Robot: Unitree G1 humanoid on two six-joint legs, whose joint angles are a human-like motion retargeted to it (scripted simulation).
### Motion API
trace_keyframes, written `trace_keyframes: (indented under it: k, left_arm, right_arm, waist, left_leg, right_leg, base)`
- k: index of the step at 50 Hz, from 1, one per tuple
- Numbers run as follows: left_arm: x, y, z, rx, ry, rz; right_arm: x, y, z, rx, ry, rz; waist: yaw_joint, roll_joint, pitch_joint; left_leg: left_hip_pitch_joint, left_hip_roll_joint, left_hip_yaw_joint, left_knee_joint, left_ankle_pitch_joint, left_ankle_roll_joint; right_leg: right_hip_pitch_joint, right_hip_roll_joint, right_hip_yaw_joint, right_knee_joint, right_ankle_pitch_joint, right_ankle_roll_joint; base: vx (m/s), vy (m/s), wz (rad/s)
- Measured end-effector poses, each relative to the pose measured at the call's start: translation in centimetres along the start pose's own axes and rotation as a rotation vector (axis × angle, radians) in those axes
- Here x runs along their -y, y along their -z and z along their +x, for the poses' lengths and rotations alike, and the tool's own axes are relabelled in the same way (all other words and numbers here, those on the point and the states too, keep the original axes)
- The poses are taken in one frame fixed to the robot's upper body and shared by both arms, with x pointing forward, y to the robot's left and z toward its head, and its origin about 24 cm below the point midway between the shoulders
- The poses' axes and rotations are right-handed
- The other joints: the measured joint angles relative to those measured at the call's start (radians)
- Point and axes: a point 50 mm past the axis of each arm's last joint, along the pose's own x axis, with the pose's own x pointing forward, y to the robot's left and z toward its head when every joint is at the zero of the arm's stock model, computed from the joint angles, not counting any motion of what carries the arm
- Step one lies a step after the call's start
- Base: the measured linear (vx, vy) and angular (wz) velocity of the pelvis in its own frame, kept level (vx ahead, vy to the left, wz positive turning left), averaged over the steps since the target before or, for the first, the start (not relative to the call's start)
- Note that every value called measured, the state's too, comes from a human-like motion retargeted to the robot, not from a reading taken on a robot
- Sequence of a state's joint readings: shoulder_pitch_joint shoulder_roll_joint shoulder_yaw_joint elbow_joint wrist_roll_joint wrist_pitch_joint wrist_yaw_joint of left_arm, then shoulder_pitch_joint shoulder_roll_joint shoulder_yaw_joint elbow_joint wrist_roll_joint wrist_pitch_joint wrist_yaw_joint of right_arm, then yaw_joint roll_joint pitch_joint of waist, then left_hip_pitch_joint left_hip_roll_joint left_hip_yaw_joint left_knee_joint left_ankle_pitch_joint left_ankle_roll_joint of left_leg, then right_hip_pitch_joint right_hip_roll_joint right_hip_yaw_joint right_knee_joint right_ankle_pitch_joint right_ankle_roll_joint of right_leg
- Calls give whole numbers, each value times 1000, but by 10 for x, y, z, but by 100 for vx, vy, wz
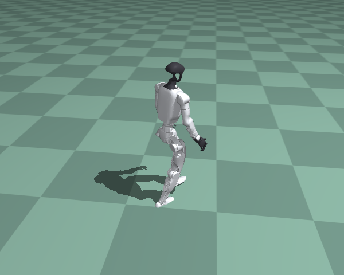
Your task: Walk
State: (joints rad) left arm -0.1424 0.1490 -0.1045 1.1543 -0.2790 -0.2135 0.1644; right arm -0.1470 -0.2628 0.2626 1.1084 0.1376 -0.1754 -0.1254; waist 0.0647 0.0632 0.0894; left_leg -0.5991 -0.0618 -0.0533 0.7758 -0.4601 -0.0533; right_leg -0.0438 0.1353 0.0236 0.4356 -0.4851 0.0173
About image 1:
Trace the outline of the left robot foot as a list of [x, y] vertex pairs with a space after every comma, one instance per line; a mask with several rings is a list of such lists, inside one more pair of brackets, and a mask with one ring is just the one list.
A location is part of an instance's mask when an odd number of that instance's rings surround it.
[[[181, 184], [181, 183], [184, 182], [185, 180], [186, 180], [186, 177], [185, 177], [185, 176], [179, 177], [178, 182], [177, 182], [176, 185]], [[176, 186], [176, 185], [175, 185], [175, 186]]]

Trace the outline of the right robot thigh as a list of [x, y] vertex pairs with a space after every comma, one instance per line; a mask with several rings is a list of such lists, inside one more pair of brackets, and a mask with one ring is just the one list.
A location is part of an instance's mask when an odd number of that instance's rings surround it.
[[186, 147], [182, 139], [177, 139], [175, 136], [169, 140], [170, 149], [173, 151], [174, 166], [167, 171], [168, 177], [171, 178], [172, 174], [176, 171], [181, 172], [186, 157]]

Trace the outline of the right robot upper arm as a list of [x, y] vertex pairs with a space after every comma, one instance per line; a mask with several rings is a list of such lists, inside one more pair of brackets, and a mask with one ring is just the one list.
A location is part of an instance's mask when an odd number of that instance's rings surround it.
[[177, 93], [177, 102], [181, 107], [181, 114], [182, 114], [182, 124], [184, 126], [189, 127], [189, 119], [191, 117], [190, 116], [190, 107], [189, 107], [189, 103], [190, 103], [190, 98], [187, 94], [183, 93], [183, 92], [178, 92]]

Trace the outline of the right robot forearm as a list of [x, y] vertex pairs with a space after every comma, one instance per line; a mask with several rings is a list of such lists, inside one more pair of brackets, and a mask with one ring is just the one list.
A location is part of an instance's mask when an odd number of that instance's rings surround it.
[[198, 134], [198, 132], [195, 129], [195, 126], [194, 126], [192, 118], [189, 119], [189, 127], [186, 127], [186, 129], [189, 132], [191, 138], [196, 139], [197, 141], [199, 141], [200, 135]]

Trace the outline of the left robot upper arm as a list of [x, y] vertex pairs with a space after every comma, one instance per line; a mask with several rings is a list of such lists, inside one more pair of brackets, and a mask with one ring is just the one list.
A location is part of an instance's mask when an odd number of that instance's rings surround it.
[[159, 89], [160, 85], [163, 83], [164, 82], [160, 82], [160, 83], [155, 85], [155, 107], [156, 107], [156, 109], [157, 109], [157, 102], [158, 102], [158, 89]]

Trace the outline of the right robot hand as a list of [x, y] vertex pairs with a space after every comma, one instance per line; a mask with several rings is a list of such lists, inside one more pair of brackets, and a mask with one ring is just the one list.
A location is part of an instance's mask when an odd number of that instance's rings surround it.
[[201, 147], [201, 151], [203, 151], [204, 149], [205, 149], [205, 147], [206, 147], [206, 145], [207, 145], [207, 142], [205, 141], [206, 140], [206, 138], [202, 138], [202, 137], [200, 137], [200, 139], [199, 139], [199, 141], [197, 141], [196, 139], [193, 139], [196, 143], [198, 143], [199, 144], [199, 146]]

